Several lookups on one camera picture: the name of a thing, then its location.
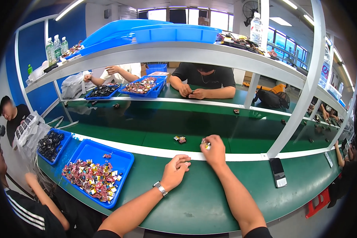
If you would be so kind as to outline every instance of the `plastic bottle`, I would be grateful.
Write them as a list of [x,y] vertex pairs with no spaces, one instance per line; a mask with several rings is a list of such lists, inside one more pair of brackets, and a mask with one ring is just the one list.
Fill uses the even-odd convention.
[[321,77],[318,83],[318,85],[322,88],[325,88],[327,86],[329,66],[330,66],[329,46],[325,44],[324,63],[322,65]]
[[62,49],[61,49],[61,41],[58,38],[58,35],[54,36],[54,54],[56,56],[56,61],[58,62],[61,58],[62,55]]
[[61,48],[62,48],[62,53],[65,53],[66,51],[69,50],[69,43],[66,40],[66,37],[62,37],[62,43],[61,43]]
[[28,74],[30,75],[33,72],[33,67],[28,64]]
[[49,66],[56,62],[56,55],[54,54],[54,45],[52,42],[52,38],[49,37],[48,43],[46,44],[46,58],[49,62]]
[[262,22],[258,12],[254,12],[254,18],[251,21],[250,40],[257,43],[259,47],[262,45]]

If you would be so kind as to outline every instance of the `black hair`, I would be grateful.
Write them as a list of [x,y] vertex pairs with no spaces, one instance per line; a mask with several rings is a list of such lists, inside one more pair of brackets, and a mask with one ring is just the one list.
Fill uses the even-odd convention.
[[8,103],[12,103],[11,99],[8,97],[8,96],[4,96],[2,99],[1,99],[1,102],[0,102],[0,117],[3,115],[3,107]]
[[192,63],[192,64],[196,67],[196,69],[198,71],[201,71],[204,73],[208,73],[215,69],[215,66],[211,65],[211,64],[198,64],[198,63]]

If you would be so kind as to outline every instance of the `black backpack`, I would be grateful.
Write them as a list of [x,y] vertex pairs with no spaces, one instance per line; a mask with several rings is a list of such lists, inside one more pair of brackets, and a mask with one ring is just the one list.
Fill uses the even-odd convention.
[[256,102],[258,98],[261,102],[272,108],[290,108],[290,97],[285,92],[278,92],[275,94],[272,91],[263,90],[262,87],[257,91],[253,102]]

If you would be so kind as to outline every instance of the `silver watch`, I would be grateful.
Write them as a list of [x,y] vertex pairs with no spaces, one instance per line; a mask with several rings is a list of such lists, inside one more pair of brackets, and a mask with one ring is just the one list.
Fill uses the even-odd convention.
[[152,187],[156,187],[164,197],[168,194],[165,188],[160,184],[160,181],[157,181]]

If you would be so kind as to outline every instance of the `hand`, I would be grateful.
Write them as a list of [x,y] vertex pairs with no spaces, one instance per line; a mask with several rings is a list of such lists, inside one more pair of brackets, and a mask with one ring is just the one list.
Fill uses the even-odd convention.
[[105,69],[107,70],[107,73],[109,75],[113,75],[113,74],[119,73],[119,70],[121,68],[119,66],[113,65],[113,66],[108,66]]
[[91,81],[91,74],[86,74],[86,75],[84,76],[83,81],[84,81],[85,83]]
[[186,97],[192,92],[192,89],[189,87],[188,84],[182,84],[178,92],[181,94],[181,96]]
[[188,166],[190,166],[190,157],[187,155],[176,155],[173,159],[167,163],[162,175],[161,185],[167,192],[176,188],[182,181],[185,172],[188,172]]
[[206,98],[207,89],[198,88],[193,91],[193,94],[189,94],[189,98],[204,99]]
[[213,168],[225,165],[225,145],[221,137],[219,135],[211,135],[206,137],[205,140],[210,142],[210,150],[205,149],[205,146],[202,143],[200,149],[204,154],[206,161]]

